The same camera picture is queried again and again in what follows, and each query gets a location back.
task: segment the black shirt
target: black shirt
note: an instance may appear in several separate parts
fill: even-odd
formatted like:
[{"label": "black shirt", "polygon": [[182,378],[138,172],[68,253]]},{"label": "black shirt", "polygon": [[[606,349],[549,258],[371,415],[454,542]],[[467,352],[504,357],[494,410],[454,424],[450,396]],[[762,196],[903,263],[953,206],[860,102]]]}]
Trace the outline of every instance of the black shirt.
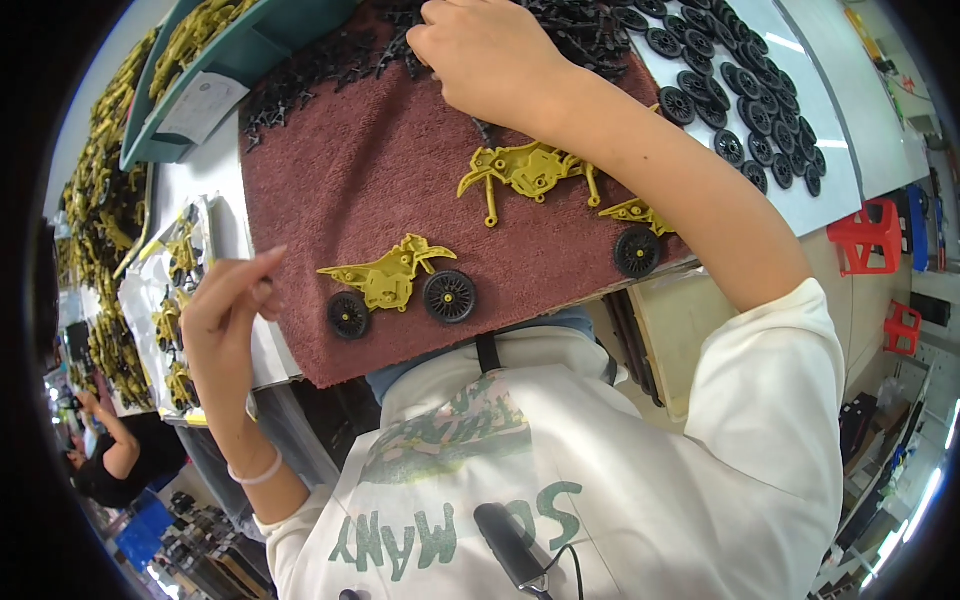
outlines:
[{"label": "black shirt", "polygon": [[176,430],[163,423],[157,413],[146,413],[120,419],[140,442],[140,456],[126,479],[117,479],[104,468],[104,454],[116,441],[110,434],[97,440],[97,447],[74,477],[77,490],[97,504],[122,509],[130,506],[141,492],[164,475],[180,472],[186,461],[186,450]]}]

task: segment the white bracelet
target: white bracelet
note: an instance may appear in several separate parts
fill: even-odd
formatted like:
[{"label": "white bracelet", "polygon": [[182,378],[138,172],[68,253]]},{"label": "white bracelet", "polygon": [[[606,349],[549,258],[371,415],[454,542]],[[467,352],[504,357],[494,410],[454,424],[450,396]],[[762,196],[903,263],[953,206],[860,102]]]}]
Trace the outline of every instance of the white bracelet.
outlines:
[{"label": "white bracelet", "polygon": [[267,472],[263,473],[259,477],[254,477],[253,479],[240,479],[237,477],[237,474],[233,472],[233,467],[230,465],[227,465],[227,475],[230,476],[230,479],[237,482],[241,486],[255,486],[269,480],[271,477],[276,475],[276,472],[280,470],[280,466],[283,465],[283,455],[280,454],[279,448],[274,445],[274,450],[276,450],[276,460],[274,461],[273,466],[268,468]]}]

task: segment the teal plastic bin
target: teal plastic bin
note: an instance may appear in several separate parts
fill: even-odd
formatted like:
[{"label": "teal plastic bin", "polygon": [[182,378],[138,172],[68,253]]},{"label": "teal plastic bin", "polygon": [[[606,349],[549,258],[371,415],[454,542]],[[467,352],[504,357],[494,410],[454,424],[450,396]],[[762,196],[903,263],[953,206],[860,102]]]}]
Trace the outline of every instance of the teal plastic bin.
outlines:
[{"label": "teal plastic bin", "polygon": [[120,152],[124,171],[137,162],[177,162],[194,146],[186,137],[156,130],[198,73],[217,73],[253,88],[279,62],[343,25],[357,6],[357,0],[260,0],[201,52],[155,109],[150,84],[156,61],[177,25],[201,1],[178,2],[147,58]]}]

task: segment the woman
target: woman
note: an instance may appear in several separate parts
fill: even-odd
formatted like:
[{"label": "woman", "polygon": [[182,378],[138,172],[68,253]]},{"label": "woman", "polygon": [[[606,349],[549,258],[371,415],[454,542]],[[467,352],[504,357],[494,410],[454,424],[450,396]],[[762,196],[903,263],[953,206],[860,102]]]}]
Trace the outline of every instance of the woman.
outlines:
[{"label": "woman", "polygon": [[183,311],[184,345],[279,598],[521,597],[474,522],[506,514],[541,567],[579,556],[551,568],[558,599],[585,597],[581,575],[588,598],[806,597],[840,517],[844,364],[790,227],[710,149],[566,61],[521,6],[430,0],[421,13],[407,39],[450,105],[616,178],[743,314],[704,344],[683,436],[605,381],[584,328],[534,324],[404,372],[336,489],[310,491],[244,412],[253,319],[283,309],[268,276],[284,249],[218,261]]},{"label": "woman", "polygon": [[101,506],[123,509],[151,483],[180,472],[186,451],[175,429],[160,421],[156,413],[118,419],[90,392],[77,392],[77,399],[84,413],[107,428],[89,459],[80,447],[63,453],[81,495]]}]

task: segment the factory floor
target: factory floor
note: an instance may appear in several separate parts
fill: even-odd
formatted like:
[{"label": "factory floor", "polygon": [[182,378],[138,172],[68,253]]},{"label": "factory floor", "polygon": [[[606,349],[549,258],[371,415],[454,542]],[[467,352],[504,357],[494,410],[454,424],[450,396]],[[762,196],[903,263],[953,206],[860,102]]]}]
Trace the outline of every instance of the factory floor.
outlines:
[{"label": "factory floor", "polygon": [[[836,325],[837,337],[846,361],[846,397],[860,392],[876,394],[880,383],[891,373],[892,361],[881,347],[884,344],[883,321],[890,300],[910,301],[911,261],[900,262],[900,269],[890,275],[840,277],[843,264],[839,248],[827,240],[825,229],[814,231],[801,240],[813,274],[827,293],[828,310]],[[882,264],[882,258],[873,256]],[[653,361],[665,375],[675,414],[685,414],[690,385],[700,347],[710,333],[719,328],[736,311],[717,289],[709,276],[688,277],[664,284],[662,281],[640,283],[633,290],[645,311],[648,336],[644,343],[653,354]],[[619,344],[607,310],[602,302],[587,305],[594,319],[596,335],[622,364]],[[628,380],[617,389],[639,409],[645,420],[674,433],[683,433],[684,418],[671,418],[644,394],[640,386]]]}]

